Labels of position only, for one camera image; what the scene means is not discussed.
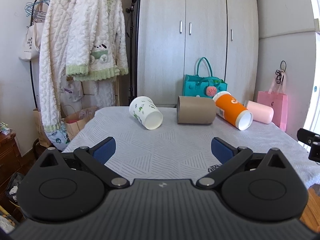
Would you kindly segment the white paper cup green leaves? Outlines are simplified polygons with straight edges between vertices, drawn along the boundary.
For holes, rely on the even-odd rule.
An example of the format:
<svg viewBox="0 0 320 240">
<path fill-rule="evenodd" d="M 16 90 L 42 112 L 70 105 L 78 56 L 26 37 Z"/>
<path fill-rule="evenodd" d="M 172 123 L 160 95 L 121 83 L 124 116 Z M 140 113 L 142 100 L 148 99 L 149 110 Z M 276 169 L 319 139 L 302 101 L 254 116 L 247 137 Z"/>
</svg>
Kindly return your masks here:
<svg viewBox="0 0 320 240">
<path fill-rule="evenodd" d="M 129 105 L 129 113 L 148 130 L 159 128 L 163 122 L 162 113 L 147 96 L 133 99 Z"/>
</svg>

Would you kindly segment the brown paper bag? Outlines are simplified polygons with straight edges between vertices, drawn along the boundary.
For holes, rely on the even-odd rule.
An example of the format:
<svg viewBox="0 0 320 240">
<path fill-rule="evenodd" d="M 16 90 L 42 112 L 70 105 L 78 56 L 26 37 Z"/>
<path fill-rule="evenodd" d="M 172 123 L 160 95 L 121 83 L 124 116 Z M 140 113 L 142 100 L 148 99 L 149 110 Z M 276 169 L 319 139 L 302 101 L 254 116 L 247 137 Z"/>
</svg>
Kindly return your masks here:
<svg viewBox="0 0 320 240">
<path fill-rule="evenodd" d="M 74 112 L 64 118 L 66 131 L 70 140 L 73 140 L 85 125 L 94 118 L 97 110 L 98 107 L 89 107 Z"/>
</svg>

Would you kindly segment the orange paper cup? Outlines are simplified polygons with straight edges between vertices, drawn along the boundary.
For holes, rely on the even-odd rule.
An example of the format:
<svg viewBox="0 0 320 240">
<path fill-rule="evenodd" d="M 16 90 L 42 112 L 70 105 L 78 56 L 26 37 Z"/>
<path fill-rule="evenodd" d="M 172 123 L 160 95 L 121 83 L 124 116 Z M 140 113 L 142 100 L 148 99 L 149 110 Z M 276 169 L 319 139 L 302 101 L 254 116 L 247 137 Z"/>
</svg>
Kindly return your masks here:
<svg viewBox="0 0 320 240">
<path fill-rule="evenodd" d="M 216 105 L 216 114 L 240 131 L 251 126 L 253 114 L 229 92 L 218 92 L 213 97 L 213 101 Z"/>
</svg>

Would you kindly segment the beige tan cup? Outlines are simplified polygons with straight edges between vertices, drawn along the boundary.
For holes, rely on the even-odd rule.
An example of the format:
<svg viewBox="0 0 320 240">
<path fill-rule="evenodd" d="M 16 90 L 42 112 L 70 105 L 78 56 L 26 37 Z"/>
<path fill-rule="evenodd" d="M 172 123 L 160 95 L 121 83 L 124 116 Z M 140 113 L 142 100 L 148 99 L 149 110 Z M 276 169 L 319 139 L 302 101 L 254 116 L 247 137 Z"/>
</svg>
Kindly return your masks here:
<svg viewBox="0 0 320 240">
<path fill-rule="evenodd" d="M 210 125 L 216 118 L 216 104 L 211 98 L 179 96 L 177 123 Z"/>
</svg>

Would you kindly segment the teal felt tote bag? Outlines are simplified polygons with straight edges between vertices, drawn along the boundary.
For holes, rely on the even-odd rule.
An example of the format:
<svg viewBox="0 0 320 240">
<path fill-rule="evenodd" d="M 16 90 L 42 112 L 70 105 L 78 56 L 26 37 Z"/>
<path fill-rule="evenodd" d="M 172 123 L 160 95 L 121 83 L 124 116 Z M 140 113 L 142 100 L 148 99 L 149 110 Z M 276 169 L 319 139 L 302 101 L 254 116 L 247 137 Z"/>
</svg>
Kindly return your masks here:
<svg viewBox="0 0 320 240">
<path fill-rule="evenodd" d="M 204 61 L 209 69 L 208 77 L 200 77 L 200 63 Z M 202 57 L 197 62 L 195 75 L 185 75 L 183 81 L 183 96 L 193 96 L 202 98 L 213 98 L 217 93 L 226 91 L 228 84 L 218 77 L 213 76 L 213 70 L 206 57 Z"/>
</svg>

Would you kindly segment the white fleece jacket green trim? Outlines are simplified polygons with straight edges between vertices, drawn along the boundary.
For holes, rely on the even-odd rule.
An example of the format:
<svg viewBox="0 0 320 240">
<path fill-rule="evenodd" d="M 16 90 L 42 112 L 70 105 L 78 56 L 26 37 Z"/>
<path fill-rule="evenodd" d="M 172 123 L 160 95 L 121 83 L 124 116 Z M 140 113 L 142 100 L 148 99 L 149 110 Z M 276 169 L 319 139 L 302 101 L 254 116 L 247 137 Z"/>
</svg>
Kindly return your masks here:
<svg viewBox="0 0 320 240">
<path fill-rule="evenodd" d="M 66 47 L 66 74 L 100 81 L 129 72 L 121 0 L 76 0 Z"/>
</svg>

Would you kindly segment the white canvas tote bag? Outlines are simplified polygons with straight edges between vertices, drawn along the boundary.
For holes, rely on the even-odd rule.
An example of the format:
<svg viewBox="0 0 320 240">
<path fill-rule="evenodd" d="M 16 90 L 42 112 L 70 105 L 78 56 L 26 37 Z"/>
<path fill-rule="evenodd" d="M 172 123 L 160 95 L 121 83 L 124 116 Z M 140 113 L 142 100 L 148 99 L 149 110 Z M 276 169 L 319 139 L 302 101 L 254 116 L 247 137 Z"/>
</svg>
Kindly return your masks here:
<svg viewBox="0 0 320 240">
<path fill-rule="evenodd" d="M 35 23 L 27 29 L 23 39 L 19 59 L 31 61 L 39 57 L 44 23 Z"/>
</svg>

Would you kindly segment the light grey wooden wardrobe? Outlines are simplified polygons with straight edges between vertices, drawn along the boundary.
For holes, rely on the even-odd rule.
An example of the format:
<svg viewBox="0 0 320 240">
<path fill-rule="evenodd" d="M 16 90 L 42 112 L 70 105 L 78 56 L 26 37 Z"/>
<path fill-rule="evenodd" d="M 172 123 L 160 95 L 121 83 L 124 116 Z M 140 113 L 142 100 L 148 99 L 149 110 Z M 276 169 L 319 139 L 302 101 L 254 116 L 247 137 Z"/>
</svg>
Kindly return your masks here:
<svg viewBox="0 0 320 240">
<path fill-rule="evenodd" d="M 173 106 L 186 75 L 223 79 L 252 100 L 258 64 L 257 0 L 138 0 L 136 94 Z"/>
</svg>

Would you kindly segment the dark wooden cabinet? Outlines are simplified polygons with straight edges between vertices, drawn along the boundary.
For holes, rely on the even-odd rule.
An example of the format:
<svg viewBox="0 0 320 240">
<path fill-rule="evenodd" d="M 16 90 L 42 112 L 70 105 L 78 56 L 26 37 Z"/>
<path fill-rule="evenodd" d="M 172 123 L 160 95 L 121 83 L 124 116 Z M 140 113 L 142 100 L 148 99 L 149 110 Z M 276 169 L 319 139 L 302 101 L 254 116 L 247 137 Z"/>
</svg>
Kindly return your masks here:
<svg viewBox="0 0 320 240">
<path fill-rule="evenodd" d="M 0 185 L 1 202 L 5 200 L 5 189 L 8 186 L 11 176 L 19 172 L 26 174 L 26 162 L 23 160 L 16 142 L 16 133 L 10 132 L 8 135 L 1 133 L 0 148 Z"/>
</svg>

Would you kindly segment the pink paper gift bag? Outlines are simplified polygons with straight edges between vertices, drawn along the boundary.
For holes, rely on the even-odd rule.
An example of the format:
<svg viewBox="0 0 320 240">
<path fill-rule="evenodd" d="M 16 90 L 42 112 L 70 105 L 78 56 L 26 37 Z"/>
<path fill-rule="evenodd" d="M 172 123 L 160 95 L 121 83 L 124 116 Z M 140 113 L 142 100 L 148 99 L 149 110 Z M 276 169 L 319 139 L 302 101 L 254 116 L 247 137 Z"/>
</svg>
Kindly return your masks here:
<svg viewBox="0 0 320 240">
<path fill-rule="evenodd" d="M 272 122 L 278 126 L 283 132 L 287 127 L 288 114 L 288 96 L 286 89 L 286 74 L 282 85 L 276 84 L 275 78 L 271 83 L 268 91 L 259 91 L 257 103 L 270 106 L 274 110 Z"/>
</svg>

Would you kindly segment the pink tumbler with grey lid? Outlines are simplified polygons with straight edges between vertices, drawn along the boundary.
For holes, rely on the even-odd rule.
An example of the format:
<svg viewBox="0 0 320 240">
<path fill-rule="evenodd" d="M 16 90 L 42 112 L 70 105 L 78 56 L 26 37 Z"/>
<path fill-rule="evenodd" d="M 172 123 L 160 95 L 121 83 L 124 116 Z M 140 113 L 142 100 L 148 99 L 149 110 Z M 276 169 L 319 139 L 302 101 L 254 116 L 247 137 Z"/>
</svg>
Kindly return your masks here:
<svg viewBox="0 0 320 240">
<path fill-rule="evenodd" d="M 253 114 L 254 121 L 264 124 L 271 123 L 274 116 L 274 110 L 272 107 L 253 101 L 246 101 L 245 107 Z"/>
</svg>

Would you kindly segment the white door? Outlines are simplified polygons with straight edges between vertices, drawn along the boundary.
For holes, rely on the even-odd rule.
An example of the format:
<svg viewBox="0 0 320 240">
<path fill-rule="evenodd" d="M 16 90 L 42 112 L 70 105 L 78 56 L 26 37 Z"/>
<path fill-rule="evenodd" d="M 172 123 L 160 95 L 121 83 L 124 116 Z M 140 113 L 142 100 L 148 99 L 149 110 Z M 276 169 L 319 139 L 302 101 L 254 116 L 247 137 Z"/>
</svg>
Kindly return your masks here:
<svg viewBox="0 0 320 240">
<path fill-rule="evenodd" d="M 315 25 L 316 59 L 312 94 L 303 128 L 314 133 L 319 133 L 319 0 L 311 0 L 311 5 Z"/>
</svg>

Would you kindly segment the black clothes rack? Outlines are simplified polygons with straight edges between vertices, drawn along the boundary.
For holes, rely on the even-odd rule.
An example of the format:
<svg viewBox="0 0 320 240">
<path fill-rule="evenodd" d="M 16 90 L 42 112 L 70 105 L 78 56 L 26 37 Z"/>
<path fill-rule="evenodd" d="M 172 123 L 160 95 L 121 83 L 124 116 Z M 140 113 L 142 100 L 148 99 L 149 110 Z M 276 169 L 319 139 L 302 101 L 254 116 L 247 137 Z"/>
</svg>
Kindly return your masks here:
<svg viewBox="0 0 320 240">
<path fill-rule="evenodd" d="M 31 52 L 32 59 L 29 60 L 29 73 L 31 81 L 31 89 L 33 94 L 34 106 L 37 108 L 37 95 L 35 89 L 34 75 L 33 75 L 33 61 L 39 58 L 41 34 L 43 31 L 43 23 L 46 18 L 46 11 L 43 9 L 44 5 L 49 5 L 50 0 L 35 0 L 33 3 L 28 3 L 25 6 L 25 10 L 28 16 L 30 16 L 30 24 L 27 33 L 31 34 L 28 38 L 28 43 L 31 43 L 31 48 L 35 51 Z"/>
</svg>

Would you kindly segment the white patterned tablecloth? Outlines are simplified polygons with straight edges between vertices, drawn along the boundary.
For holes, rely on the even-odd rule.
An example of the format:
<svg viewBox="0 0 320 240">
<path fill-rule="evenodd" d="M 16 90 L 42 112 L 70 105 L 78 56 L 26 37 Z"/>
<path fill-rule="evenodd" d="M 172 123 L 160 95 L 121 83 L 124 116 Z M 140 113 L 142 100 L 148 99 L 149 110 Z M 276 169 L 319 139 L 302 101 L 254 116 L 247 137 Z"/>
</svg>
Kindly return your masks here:
<svg viewBox="0 0 320 240">
<path fill-rule="evenodd" d="M 257 153 L 279 148 L 306 187 L 319 183 L 319 165 L 308 158 L 298 142 L 274 124 L 253 122 L 240 131 L 216 118 L 210 125 L 177 123 L 174 108 L 161 108 L 162 125 L 147 130 L 132 117 L 127 107 L 106 107 L 71 140 L 66 148 L 72 152 L 80 146 L 92 147 L 107 137 L 116 141 L 116 151 L 106 166 L 129 181 L 134 179 L 198 180 L 220 162 L 211 152 L 214 137 L 234 147 L 246 146 Z"/>
</svg>

